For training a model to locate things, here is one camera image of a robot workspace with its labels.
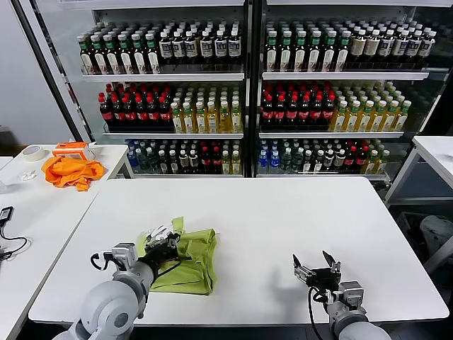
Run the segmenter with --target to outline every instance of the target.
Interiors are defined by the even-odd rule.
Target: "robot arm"
[[[91,263],[97,269],[105,270],[109,262],[116,265],[113,279],[90,291],[82,305],[81,318],[55,340],[127,339],[135,319],[143,317],[152,283],[163,275],[158,274],[159,268],[167,261],[178,260],[179,239],[179,234],[160,227],[148,236],[146,254],[139,259],[133,243],[120,243],[112,251],[94,254]],[[104,266],[95,260],[104,261]]]
[[[339,340],[391,340],[382,329],[368,321],[367,311],[362,307],[362,286],[357,281],[340,283],[340,262],[323,251],[324,258],[330,268],[308,269],[301,265],[299,259],[293,255],[294,275],[310,287],[309,312],[311,325],[317,337],[322,340],[313,321],[311,311],[311,292],[315,302],[323,303],[329,316],[331,331]]]

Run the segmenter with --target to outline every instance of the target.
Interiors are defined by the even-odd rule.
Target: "white desk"
[[[53,146],[43,147],[51,150]],[[127,146],[95,146],[94,151],[107,173],[100,181],[92,182],[88,192],[77,192],[74,187],[55,188],[46,182],[41,166],[50,154],[33,163],[24,161],[19,154],[0,170],[0,181],[8,186],[8,192],[0,194],[0,209],[10,205],[14,207],[4,233],[7,237],[24,236],[32,241],[11,261],[0,262],[0,339],[17,337],[60,252],[101,184],[120,168]],[[37,177],[29,181],[20,180],[18,176],[30,169],[36,170]],[[21,241],[0,239],[2,249],[15,249],[20,244]]]
[[[394,203],[395,198],[407,182],[412,170],[416,164],[423,158],[431,168],[453,189],[453,137],[428,137],[415,136],[413,138],[414,148],[409,157],[401,168],[398,176],[395,178],[393,185],[387,192],[384,201],[387,206]],[[439,201],[451,200],[452,197],[428,197],[428,198],[399,198],[407,200],[409,203],[414,201]],[[432,273],[442,262],[453,254],[453,238],[446,242],[436,253],[434,253],[426,262],[425,269]]]
[[[210,296],[150,293],[138,325],[308,324],[308,290],[293,276],[292,254],[320,268],[326,266],[322,250],[341,261],[343,281],[365,288],[371,321],[448,315],[369,181],[330,177],[108,181],[29,318],[73,322],[89,290],[113,273],[113,267],[91,266],[94,252],[135,242],[141,231],[181,215],[188,232],[216,230],[217,287]],[[316,322],[328,322],[320,304],[314,303],[314,314]]]

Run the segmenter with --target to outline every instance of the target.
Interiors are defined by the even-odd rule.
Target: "metal shelf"
[[[263,80],[424,80],[429,72],[263,72]]]
[[[400,132],[260,132],[260,138],[400,138]]]
[[[83,75],[85,81],[241,81],[243,73],[170,73],[170,74],[100,74]]]
[[[240,140],[243,133],[156,133],[156,132],[104,132],[113,140]]]
[[[159,7],[243,6],[241,0],[60,0],[63,9],[154,9]]]
[[[268,5],[361,5],[450,7],[452,0],[268,0]]]

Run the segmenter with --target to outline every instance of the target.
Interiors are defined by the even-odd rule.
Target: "display refrigerator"
[[[442,121],[451,0],[14,2],[81,139],[127,143],[137,176],[388,188]]]

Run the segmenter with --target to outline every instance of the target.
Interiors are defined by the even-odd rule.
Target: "orange box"
[[[88,143],[85,142],[59,143],[52,153],[54,156],[71,157],[84,161],[94,159],[94,153],[88,147]]]

